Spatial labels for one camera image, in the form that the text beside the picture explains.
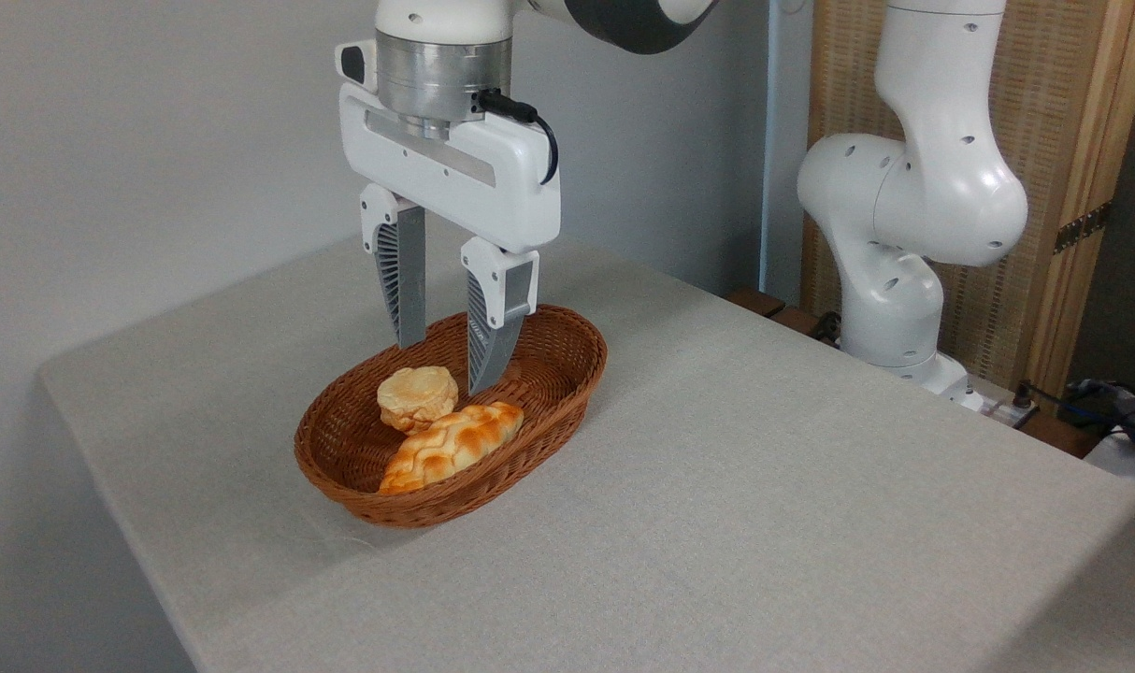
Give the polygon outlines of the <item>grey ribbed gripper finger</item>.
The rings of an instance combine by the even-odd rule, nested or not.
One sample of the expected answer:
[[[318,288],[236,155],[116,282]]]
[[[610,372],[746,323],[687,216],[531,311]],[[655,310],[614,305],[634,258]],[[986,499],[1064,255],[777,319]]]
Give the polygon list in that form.
[[[424,340],[426,210],[379,184],[361,192],[364,249],[375,259],[397,345]]]
[[[512,254],[481,237],[461,249],[466,270],[469,393],[495,386],[538,305],[540,255]]]

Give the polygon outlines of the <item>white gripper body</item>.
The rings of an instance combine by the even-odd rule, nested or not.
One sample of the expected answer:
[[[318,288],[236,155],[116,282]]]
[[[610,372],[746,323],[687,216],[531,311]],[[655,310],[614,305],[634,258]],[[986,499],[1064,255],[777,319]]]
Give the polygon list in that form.
[[[342,146],[352,169],[384,190],[507,251],[540,249],[562,224],[560,180],[543,184],[549,140],[498,115],[423,138],[362,86],[340,86]]]

